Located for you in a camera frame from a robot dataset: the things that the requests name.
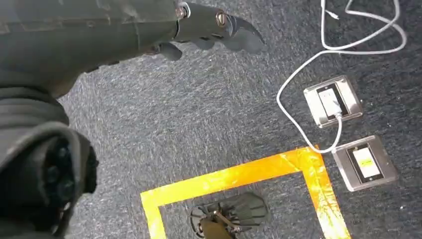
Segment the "floor marking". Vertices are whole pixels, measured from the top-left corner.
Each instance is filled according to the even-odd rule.
[[[326,239],[350,239],[322,155],[310,148],[276,154],[141,193],[151,239],[166,239],[160,206],[301,172]]]

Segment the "robotic hand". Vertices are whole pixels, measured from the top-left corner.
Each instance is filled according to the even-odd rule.
[[[62,237],[96,188],[95,152],[56,101],[81,73],[143,54],[178,60],[171,42],[264,45],[241,18],[172,0],[2,0],[0,16],[0,238]]]

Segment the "floor power outlet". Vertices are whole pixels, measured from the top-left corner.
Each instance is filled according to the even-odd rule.
[[[304,90],[315,123],[320,128],[336,124],[331,107],[336,103],[342,114],[342,121],[351,120],[363,115],[362,107],[346,76],[339,76],[319,83]]]
[[[331,153],[347,189],[351,192],[399,178],[378,136],[373,135],[338,146]]]

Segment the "gray fabric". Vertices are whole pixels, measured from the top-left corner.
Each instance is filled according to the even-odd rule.
[[[244,17],[264,35],[260,55],[232,53],[217,45],[184,56],[141,57],[82,75],[64,97],[72,126],[93,142],[101,161],[99,187],[76,208],[69,239],[148,239],[139,193],[250,160],[305,146],[278,109],[275,96],[286,78],[322,49],[319,1],[202,0]],[[325,164],[354,238],[422,238],[421,218],[421,3],[402,2],[400,24],[409,44],[385,56],[330,55],[317,59],[287,87],[282,102],[312,142],[329,146],[336,128],[318,129],[303,89],[347,74],[362,100],[364,116],[345,123],[340,143],[377,134],[400,173],[399,181],[348,192],[334,159]],[[342,14],[346,1],[328,1],[341,20],[327,19],[329,43],[340,45],[381,24]],[[387,0],[357,1],[358,9],[393,15]],[[359,47],[400,43],[392,30]],[[323,238],[301,174],[293,174],[161,208],[169,239],[190,239],[189,208],[244,191],[262,195],[271,218],[244,238]]]

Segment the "white power cord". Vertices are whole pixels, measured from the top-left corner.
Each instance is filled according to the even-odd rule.
[[[372,34],[358,40],[355,41],[353,43],[344,45],[344,46],[338,46],[338,47],[331,47],[328,46],[325,43],[325,13],[327,12],[330,16],[332,16],[333,18],[338,19],[338,16],[328,10],[325,9],[325,0],[321,0],[321,42],[322,45],[325,49],[324,51],[321,51],[319,53],[317,53],[316,55],[314,55],[313,57],[311,57],[309,60],[307,60],[304,64],[302,64],[298,69],[296,69],[288,78],[287,80],[284,82],[284,84],[281,86],[281,88],[278,91],[277,94],[277,104],[280,107],[280,109],[283,111],[283,113],[287,116],[287,118],[290,119],[290,121],[296,126],[296,128],[298,128],[299,132],[301,133],[301,135],[303,136],[303,138],[305,139],[306,143],[309,145],[309,147],[317,152],[317,153],[327,153],[332,151],[335,147],[337,147],[338,141],[340,140],[340,136],[341,136],[341,130],[342,130],[342,119],[341,119],[341,115],[336,115],[336,119],[338,120],[338,131],[337,131],[337,136],[335,138],[334,143],[332,144],[331,147],[329,147],[328,149],[325,150],[319,150],[316,149],[312,143],[309,141],[308,137],[306,136],[305,132],[303,131],[303,129],[300,127],[300,125],[296,122],[296,120],[287,112],[287,110],[284,108],[284,106],[281,104],[280,102],[280,97],[281,97],[281,93],[283,92],[283,90],[286,88],[286,86],[290,83],[290,81],[303,69],[305,68],[308,64],[310,64],[311,62],[313,62],[315,59],[317,59],[319,56],[324,55],[324,54],[349,54],[349,55],[381,55],[381,54],[389,54],[389,53],[393,53],[393,52],[397,52],[400,51],[401,49],[403,49],[406,46],[407,43],[407,37],[406,37],[406,33],[405,31],[398,26],[395,22],[399,19],[400,17],[400,4],[399,4],[399,0],[393,0],[394,1],[394,7],[395,7],[395,16],[392,20],[389,20],[385,17],[373,14],[373,13],[368,13],[368,12],[361,12],[361,11],[354,11],[354,10],[350,10],[350,6],[353,3],[353,0],[349,0],[349,2],[347,3],[345,12],[347,14],[350,15],[359,15],[359,16],[365,16],[365,17],[369,17],[369,18],[373,18],[376,20],[380,20],[384,23],[386,23],[385,26],[383,26],[382,28],[378,29],[377,31],[373,32]],[[380,50],[380,51],[344,51],[344,49],[350,48],[350,47],[354,47],[357,46],[359,44],[362,44],[374,37],[376,37],[377,35],[381,34],[382,32],[384,32],[387,28],[389,27],[393,27],[395,30],[397,30],[402,38],[402,44],[396,48],[393,49],[389,49],[389,50]]]

